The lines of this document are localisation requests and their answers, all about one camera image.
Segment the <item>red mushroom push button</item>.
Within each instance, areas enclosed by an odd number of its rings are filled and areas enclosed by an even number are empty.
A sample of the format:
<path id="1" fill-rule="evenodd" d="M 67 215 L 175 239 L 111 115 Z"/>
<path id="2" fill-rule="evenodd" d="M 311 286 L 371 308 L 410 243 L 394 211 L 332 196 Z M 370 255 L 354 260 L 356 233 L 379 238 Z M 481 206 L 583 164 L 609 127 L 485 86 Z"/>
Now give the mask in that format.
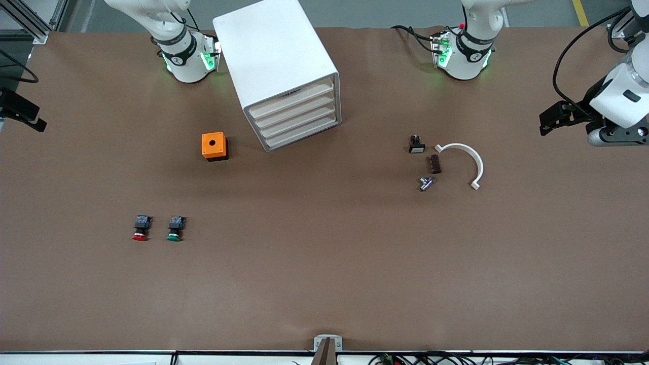
<path id="1" fill-rule="evenodd" d="M 132 240 L 145 242 L 148 240 L 149 229 L 151 228 L 152 218 L 148 215 L 138 215 L 134 223 L 134 233 Z"/>

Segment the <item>green mushroom push button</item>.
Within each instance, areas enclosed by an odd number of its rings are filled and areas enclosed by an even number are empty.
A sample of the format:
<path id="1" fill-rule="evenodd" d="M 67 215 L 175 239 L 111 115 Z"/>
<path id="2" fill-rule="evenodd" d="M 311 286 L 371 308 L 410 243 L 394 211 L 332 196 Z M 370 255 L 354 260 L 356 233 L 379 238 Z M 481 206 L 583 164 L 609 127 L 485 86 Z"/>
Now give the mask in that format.
<path id="1" fill-rule="evenodd" d="M 183 240 L 185 221 L 186 218 L 180 215 L 170 217 L 168 225 L 169 233 L 166 238 L 169 242 L 180 242 Z"/>

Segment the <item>white curved plastic arc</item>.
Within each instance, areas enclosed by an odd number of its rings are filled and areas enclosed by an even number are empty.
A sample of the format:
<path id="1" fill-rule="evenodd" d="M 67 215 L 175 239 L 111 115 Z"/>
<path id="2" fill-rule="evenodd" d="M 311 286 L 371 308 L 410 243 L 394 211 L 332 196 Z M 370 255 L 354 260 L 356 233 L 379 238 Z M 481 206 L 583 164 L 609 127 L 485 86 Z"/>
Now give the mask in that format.
<path id="1" fill-rule="evenodd" d="M 471 156 L 476 164 L 477 167 L 477 176 L 472 180 L 470 183 L 470 186 L 474 190 L 479 190 L 481 185 L 480 185 L 480 180 L 482 179 L 482 176 L 484 176 L 484 160 L 480 156 L 480 154 L 475 150 L 473 147 L 463 144 L 463 143 L 449 143 L 446 145 L 440 145 L 437 144 L 435 145 L 435 150 L 438 153 L 445 152 L 446 150 L 461 150 L 462 152 L 465 152 L 469 156 Z"/>

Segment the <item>brown table cover sheet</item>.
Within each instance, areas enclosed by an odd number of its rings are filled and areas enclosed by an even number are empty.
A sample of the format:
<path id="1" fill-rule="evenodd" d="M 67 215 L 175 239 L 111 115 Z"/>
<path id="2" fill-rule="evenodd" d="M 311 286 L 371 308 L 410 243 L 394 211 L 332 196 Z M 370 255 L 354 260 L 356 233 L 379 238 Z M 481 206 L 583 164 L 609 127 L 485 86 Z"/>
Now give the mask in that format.
<path id="1" fill-rule="evenodd" d="M 271 153 L 228 74 L 179 83 L 145 34 L 52 34 L 19 86 L 46 132 L 0 132 L 0 350 L 648 350 L 649 147 L 538 133 L 578 32 L 506 28 L 458 82 L 403 32 L 319 28 L 343 122 Z"/>

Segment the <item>orange button enclosure box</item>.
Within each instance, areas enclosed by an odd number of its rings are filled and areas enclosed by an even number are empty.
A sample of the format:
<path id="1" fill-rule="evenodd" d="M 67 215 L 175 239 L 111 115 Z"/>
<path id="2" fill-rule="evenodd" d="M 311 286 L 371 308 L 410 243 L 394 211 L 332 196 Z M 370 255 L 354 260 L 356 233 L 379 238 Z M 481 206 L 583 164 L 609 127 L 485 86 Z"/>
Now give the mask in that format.
<path id="1" fill-rule="evenodd" d="M 211 132 L 201 135 L 201 154 L 208 162 L 229 160 L 229 140 L 224 132 Z"/>

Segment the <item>white table edge rail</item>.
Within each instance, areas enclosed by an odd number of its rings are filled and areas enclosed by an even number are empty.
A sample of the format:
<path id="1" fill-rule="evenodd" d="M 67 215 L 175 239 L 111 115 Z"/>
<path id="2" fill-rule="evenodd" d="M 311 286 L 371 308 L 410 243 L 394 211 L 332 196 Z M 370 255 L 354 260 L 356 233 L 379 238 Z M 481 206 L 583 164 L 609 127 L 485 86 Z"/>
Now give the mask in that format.
<path id="1" fill-rule="evenodd" d="M 0 351 L 0 365 L 310 365 L 313 350 Z M 343 350 L 339 365 L 649 365 L 644 351 Z"/>

